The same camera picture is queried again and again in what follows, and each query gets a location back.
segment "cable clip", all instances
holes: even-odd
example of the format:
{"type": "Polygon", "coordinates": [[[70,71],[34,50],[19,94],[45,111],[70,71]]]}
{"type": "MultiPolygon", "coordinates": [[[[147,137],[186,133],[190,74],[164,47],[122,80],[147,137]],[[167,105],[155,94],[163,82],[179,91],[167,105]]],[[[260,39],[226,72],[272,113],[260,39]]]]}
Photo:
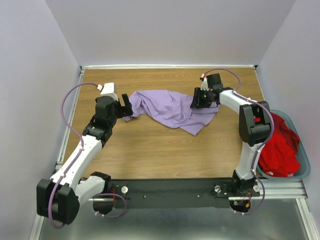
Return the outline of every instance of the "cable clip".
{"type": "Polygon", "coordinates": [[[203,82],[205,80],[206,75],[204,73],[202,73],[200,80],[203,82]]]}
{"type": "Polygon", "coordinates": [[[207,82],[207,77],[204,77],[200,89],[201,89],[201,90],[204,90],[204,91],[209,91],[209,86],[208,86],[208,82],[207,82]]]}
{"type": "Polygon", "coordinates": [[[102,91],[104,87],[101,84],[98,84],[98,86],[96,87],[96,89],[98,89],[100,92],[102,91]]]}

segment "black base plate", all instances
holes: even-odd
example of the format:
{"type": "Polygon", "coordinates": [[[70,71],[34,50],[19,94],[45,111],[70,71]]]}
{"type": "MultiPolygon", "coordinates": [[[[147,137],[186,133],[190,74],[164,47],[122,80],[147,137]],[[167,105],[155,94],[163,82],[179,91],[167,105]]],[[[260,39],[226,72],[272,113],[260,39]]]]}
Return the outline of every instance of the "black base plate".
{"type": "MultiPolygon", "coordinates": [[[[180,178],[180,179],[121,179],[112,180],[112,188],[123,196],[129,209],[170,209],[170,208],[229,208],[228,197],[236,197],[228,190],[218,194],[215,186],[227,186],[232,178],[180,178]],[[128,192],[123,194],[121,188],[128,192]]],[[[252,196],[258,196],[252,190],[252,196]]],[[[94,201],[95,211],[104,212],[112,202],[94,201]]],[[[123,208],[121,199],[116,200],[115,208],[123,208]]]]}

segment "white enclosure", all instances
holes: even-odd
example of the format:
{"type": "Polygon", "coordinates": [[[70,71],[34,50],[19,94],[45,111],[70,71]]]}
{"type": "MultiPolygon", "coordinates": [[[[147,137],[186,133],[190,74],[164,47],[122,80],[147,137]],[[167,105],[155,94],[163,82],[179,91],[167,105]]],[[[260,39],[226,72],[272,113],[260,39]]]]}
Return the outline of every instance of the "white enclosure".
{"type": "Polygon", "coordinates": [[[43,0],[6,1],[0,12],[0,239],[25,240],[63,138],[61,99],[80,70],[43,0]]]}
{"type": "Polygon", "coordinates": [[[81,66],[259,64],[294,0],[46,0],[81,66]]]}
{"type": "Polygon", "coordinates": [[[117,64],[259,65],[266,100],[292,118],[310,160],[320,229],[318,0],[12,0],[0,12],[0,240],[29,239],[79,66],[117,64]]]}

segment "gray floor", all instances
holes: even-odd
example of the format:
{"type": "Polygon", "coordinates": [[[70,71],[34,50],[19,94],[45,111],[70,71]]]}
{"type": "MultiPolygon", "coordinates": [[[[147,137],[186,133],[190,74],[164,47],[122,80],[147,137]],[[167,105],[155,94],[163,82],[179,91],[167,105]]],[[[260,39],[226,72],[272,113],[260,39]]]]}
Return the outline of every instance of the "gray floor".
{"type": "Polygon", "coordinates": [[[63,229],[42,227],[41,240],[306,240],[295,199],[269,199],[251,215],[231,209],[129,209],[117,219],[94,215],[92,201],[63,229]]]}

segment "plastic tub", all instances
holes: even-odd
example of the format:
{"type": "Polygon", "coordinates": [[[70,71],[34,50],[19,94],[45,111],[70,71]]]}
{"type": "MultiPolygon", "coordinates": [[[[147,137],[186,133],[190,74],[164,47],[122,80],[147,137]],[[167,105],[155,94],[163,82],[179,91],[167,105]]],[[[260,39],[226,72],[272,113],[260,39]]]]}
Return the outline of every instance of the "plastic tub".
{"type": "MultiPolygon", "coordinates": [[[[284,122],[288,126],[288,128],[292,129],[293,131],[295,131],[295,133],[297,133],[297,130],[294,126],[294,123],[292,122],[290,117],[288,117],[288,115],[286,115],[284,112],[278,111],[278,110],[271,110],[271,112],[282,117],[284,119],[284,122]]],[[[309,163],[309,159],[307,157],[306,151],[304,149],[304,146],[302,145],[301,142],[298,146],[298,153],[296,154],[296,159],[300,163],[300,168],[299,168],[298,172],[296,172],[293,176],[289,176],[289,177],[269,176],[261,170],[261,168],[259,167],[259,164],[257,165],[256,168],[258,169],[259,173],[263,177],[265,177],[266,179],[270,179],[270,180],[293,181],[293,180],[304,179],[310,173],[310,163],[309,163]]]]}

